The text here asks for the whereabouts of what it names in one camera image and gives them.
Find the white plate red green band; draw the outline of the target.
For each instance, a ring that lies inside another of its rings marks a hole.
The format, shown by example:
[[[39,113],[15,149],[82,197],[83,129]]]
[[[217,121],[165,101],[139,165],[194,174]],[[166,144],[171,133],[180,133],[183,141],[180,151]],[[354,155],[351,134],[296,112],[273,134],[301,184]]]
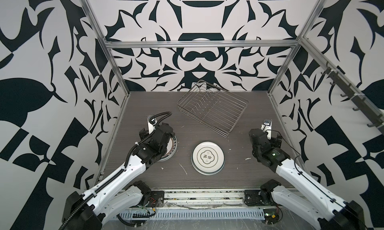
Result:
[[[165,155],[163,155],[161,157],[159,162],[164,162],[164,161],[167,161],[168,159],[170,159],[175,154],[177,147],[178,147],[177,137],[173,136],[170,138],[170,141],[168,142],[167,151],[166,151]]]

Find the wire dish rack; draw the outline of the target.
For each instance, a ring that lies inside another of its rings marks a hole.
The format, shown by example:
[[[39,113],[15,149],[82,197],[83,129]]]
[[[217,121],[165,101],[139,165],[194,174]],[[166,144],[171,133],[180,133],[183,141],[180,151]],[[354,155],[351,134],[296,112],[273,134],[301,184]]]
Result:
[[[199,80],[177,101],[177,105],[183,114],[225,138],[235,128],[249,101]]]

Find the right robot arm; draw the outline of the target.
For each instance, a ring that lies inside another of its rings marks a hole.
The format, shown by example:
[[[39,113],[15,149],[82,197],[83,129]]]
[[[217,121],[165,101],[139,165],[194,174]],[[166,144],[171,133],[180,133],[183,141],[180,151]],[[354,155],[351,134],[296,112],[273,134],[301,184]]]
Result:
[[[304,197],[271,179],[257,194],[246,194],[246,205],[262,203],[286,207],[317,230],[367,229],[363,208],[355,201],[346,202],[316,182],[280,148],[281,139],[269,138],[268,132],[262,129],[250,130],[249,137],[257,161],[292,184]]]

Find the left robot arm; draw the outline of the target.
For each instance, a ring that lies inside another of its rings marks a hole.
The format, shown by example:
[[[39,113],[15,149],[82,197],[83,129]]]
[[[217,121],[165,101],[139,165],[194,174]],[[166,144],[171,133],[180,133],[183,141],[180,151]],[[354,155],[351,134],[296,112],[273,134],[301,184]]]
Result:
[[[67,197],[61,230],[100,230],[125,209],[148,202],[151,189],[144,182],[123,188],[161,159],[175,134],[169,124],[157,123],[152,132],[142,130],[140,135],[141,141],[112,174],[82,194],[73,192]]]

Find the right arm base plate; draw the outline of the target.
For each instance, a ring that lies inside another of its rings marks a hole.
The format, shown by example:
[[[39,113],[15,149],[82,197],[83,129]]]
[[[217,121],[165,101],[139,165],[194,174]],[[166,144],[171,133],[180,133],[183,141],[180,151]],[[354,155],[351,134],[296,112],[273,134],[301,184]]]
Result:
[[[271,201],[268,194],[263,190],[245,190],[244,203],[247,206],[268,206]]]

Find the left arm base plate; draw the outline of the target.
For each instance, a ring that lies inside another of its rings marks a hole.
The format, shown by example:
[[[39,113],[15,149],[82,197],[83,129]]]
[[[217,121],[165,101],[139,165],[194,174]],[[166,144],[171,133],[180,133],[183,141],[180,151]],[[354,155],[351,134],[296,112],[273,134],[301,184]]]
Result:
[[[148,202],[146,204],[147,208],[157,208],[164,203],[165,192],[164,191],[152,191]]]

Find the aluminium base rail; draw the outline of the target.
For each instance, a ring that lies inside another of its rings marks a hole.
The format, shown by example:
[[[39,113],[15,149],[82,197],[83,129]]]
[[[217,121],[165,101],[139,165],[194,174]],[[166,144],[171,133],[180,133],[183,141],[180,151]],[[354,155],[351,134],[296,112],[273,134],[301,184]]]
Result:
[[[271,201],[271,204],[268,206],[275,206],[277,204],[280,205],[309,205],[310,208],[316,207],[320,210],[327,210],[331,207],[331,204],[335,202],[335,200],[323,193],[319,193],[318,195],[308,194],[306,195],[310,200],[306,201],[303,198],[295,195],[290,192],[288,189],[283,186],[274,187],[272,190],[268,190],[266,188],[262,188],[260,190],[265,191],[268,194],[268,197]],[[148,199],[151,194],[151,189],[148,186],[130,186],[125,191],[117,194],[110,200],[107,200],[106,193],[96,193],[94,190],[91,190],[88,195],[79,195],[78,193],[72,193],[68,198],[66,205],[71,207],[71,210],[74,210],[76,207],[80,206],[81,203],[85,203],[88,205],[92,205],[92,198],[97,197],[98,202],[94,203],[101,208],[108,207],[109,204],[115,202],[117,204],[122,204],[124,207],[131,207],[136,205],[145,206],[148,202]],[[166,190],[165,199],[172,199],[174,201],[181,201],[185,204],[191,205],[208,205],[214,204],[217,201],[223,200],[243,200],[245,198],[244,191],[240,190]]]

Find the wall hook rail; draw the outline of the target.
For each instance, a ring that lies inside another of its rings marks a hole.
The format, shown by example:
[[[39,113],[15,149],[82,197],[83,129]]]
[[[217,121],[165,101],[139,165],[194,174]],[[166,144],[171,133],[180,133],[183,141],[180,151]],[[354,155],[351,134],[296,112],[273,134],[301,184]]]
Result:
[[[352,101],[355,105],[353,110],[362,112],[365,117],[370,121],[367,124],[369,128],[378,129],[382,135],[384,134],[384,113],[381,111],[370,99],[364,94],[358,87],[344,74],[344,72],[338,68],[333,68],[326,64],[320,65],[324,70],[322,76],[326,76],[331,79],[329,90],[329,101],[332,103],[332,92],[335,87],[339,88],[342,93],[341,98],[347,101]]]

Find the aluminium frame crossbar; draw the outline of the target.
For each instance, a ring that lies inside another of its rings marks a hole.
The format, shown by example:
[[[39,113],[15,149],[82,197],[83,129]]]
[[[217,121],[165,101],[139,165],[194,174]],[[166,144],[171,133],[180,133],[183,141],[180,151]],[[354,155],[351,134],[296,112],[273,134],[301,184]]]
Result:
[[[223,41],[105,41],[109,49],[123,48],[209,48],[209,47],[293,47],[296,40],[223,40]]]

